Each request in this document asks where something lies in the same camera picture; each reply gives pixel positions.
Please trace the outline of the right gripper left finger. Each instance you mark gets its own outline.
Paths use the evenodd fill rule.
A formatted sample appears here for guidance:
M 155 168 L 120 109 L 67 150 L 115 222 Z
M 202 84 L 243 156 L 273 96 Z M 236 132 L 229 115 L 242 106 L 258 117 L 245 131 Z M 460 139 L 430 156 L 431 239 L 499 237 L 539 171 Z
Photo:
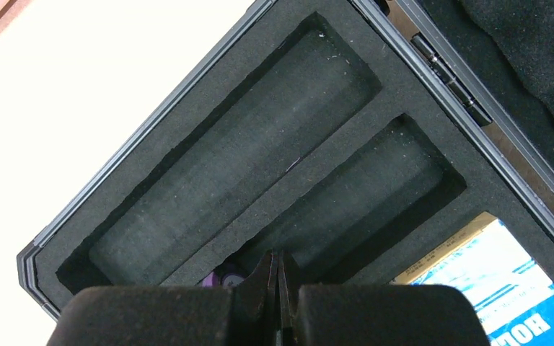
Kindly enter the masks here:
M 234 287 L 102 286 L 77 293 L 49 345 L 268 345 L 277 254 Z

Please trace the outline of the purple chip stack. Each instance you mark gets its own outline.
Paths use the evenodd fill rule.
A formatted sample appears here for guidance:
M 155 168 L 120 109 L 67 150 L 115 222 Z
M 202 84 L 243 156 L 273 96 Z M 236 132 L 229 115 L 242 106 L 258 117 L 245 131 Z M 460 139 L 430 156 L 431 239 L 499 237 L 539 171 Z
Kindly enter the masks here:
M 246 274 L 236 268 L 221 268 L 211 271 L 201 281 L 201 287 L 234 287 L 246 279 Z

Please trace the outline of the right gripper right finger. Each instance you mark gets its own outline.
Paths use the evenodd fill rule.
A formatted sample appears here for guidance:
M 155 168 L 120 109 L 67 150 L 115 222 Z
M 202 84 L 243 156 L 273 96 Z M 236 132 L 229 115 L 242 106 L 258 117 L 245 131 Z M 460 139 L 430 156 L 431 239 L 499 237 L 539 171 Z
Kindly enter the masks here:
M 284 345 L 489 345 L 472 304 L 446 285 L 323 285 L 278 255 Z

